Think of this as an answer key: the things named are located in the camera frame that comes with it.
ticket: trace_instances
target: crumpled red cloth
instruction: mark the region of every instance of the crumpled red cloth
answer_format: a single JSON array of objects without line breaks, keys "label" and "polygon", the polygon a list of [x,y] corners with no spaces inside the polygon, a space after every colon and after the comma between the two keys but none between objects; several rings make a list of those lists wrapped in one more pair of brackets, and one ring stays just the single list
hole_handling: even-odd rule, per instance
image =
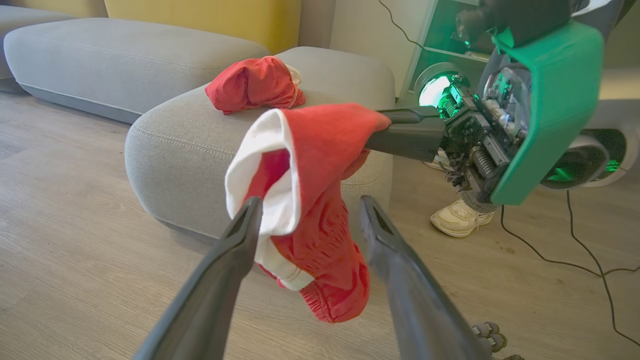
[{"label": "crumpled red cloth", "polygon": [[307,101],[287,65],[275,56],[231,65],[207,85],[205,92],[225,115],[264,106],[289,109]]}]

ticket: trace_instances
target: red fabric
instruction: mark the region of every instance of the red fabric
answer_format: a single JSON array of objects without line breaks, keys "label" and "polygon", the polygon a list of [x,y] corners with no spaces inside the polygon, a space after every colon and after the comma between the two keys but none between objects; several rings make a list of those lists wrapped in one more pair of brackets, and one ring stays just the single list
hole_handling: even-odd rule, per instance
[{"label": "red fabric", "polygon": [[[282,112],[296,155],[301,219],[293,233],[272,236],[271,241],[285,259],[315,279],[300,291],[315,316],[324,322],[344,322],[364,310],[369,271],[349,233],[340,180],[364,164],[367,139],[387,128],[390,120],[357,104]],[[289,160],[285,149],[263,154],[246,197],[263,197],[289,170]]]},{"label": "red fabric", "polygon": [[207,85],[205,92],[225,115],[264,106],[292,108],[307,101],[292,81],[287,65],[275,56],[231,65]]}]

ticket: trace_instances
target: wooden floor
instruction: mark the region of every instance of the wooden floor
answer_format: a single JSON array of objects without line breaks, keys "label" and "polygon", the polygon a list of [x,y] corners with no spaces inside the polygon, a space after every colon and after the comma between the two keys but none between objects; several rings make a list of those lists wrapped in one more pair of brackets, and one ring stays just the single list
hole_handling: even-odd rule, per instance
[{"label": "wooden floor", "polygon": [[[130,359],[209,244],[147,215],[124,170],[128,126],[0,93],[0,359]],[[444,174],[397,158],[390,216],[502,357],[639,359],[611,329],[599,278],[543,262],[495,219],[464,240],[428,216],[456,199]],[[536,191],[506,224],[552,259],[596,270],[569,235],[564,193]],[[605,269],[640,265],[638,186],[573,193],[576,234]],[[618,327],[640,340],[640,274],[608,276]],[[398,359],[384,287],[359,318],[316,321],[260,272],[243,282],[227,359]]]}]

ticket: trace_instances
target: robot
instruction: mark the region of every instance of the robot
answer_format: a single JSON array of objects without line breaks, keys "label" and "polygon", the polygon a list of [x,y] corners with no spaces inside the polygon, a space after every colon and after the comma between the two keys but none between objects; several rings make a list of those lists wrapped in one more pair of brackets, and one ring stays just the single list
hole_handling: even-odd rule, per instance
[{"label": "robot", "polygon": [[[591,0],[577,15],[609,3]],[[519,205],[538,184],[567,190],[628,177],[640,131],[627,114],[638,113],[640,97],[619,80],[637,84],[640,72],[603,77],[602,35],[572,20],[571,4],[481,0],[477,11],[458,14],[462,41],[491,31],[497,49],[518,63],[492,74],[482,94],[469,90],[454,65],[430,67],[416,87],[420,106],[381,111],[392,125],[373,134],[367,147],[422,161],[433,161],[442,148],[452,185],[494,204]],[[532,74],[531,96],[517,75],[522,67]],[[248,199],[136,360],[223,359],[237,292],[253,266],[261,216],[262,201]],[[367,262],[387,287],[402,359],[489,360],[506,345],[494,323],[467,325],[373,198],[362,198],[360,223]]]}]

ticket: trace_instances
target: bookshelf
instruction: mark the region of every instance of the bookshelf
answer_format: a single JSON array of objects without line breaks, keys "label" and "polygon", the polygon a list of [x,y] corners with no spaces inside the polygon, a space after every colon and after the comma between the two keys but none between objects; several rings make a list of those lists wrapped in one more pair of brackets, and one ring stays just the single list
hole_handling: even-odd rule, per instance
[{"label": "bookshelf", "polygon": [[413,93],[416,80],[422,71],[440,62],[456,64],[469,78],[472,89],[476,88],[493,49],[490,36],[486,34],[476,42],[480,48],[469,49],[451,35],[456,31],[456,15],[462,10],[474,10],[478,4],[479,0],[433,0],[416,40],[426,50],[417,46],[413,50],[398,105],[417,105],[418,94]]}]

